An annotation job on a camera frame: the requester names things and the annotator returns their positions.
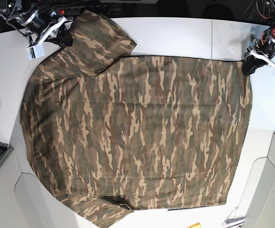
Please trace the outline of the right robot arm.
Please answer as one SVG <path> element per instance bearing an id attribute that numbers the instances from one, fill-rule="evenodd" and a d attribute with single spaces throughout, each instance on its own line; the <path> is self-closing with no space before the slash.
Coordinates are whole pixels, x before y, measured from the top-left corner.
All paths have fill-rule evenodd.
<path id="1" fill-rule="evenodd" d="M 71 80 L 84 77 L 164 78 L 248 76 L 263 60 L 248 55 L 234 61 L 211 59 L 212 20 L 181 18 L 110 19 L 77 6 L 68 16 L 68 6 L 14 0 L 0 7 L 7 23 L 16 21 L 26 37 L 38 41 L 27 48 L 29 59 L 44 55 L 44 42 L 60 49 L 45 58 L 32 73 L 44 80 Z"/>

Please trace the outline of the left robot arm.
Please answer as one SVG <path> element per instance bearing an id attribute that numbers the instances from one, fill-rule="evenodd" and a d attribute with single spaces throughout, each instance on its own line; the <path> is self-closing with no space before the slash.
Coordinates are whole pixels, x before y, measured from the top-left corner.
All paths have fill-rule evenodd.
<path id="1" fill-rule="evenodd" d="M 259 9 L 258 1 L 253 0 L 244 11 L 245 20 L 251 20 L 252 13 L 255 13 L 269 24 L 260 37 L 251 37 L 242 65 L 242 73 L 245 76 L 253 74 L 263 66 L 275 68 L 275 0 L 262 0 L 260 4 L 262 10 Z"/>

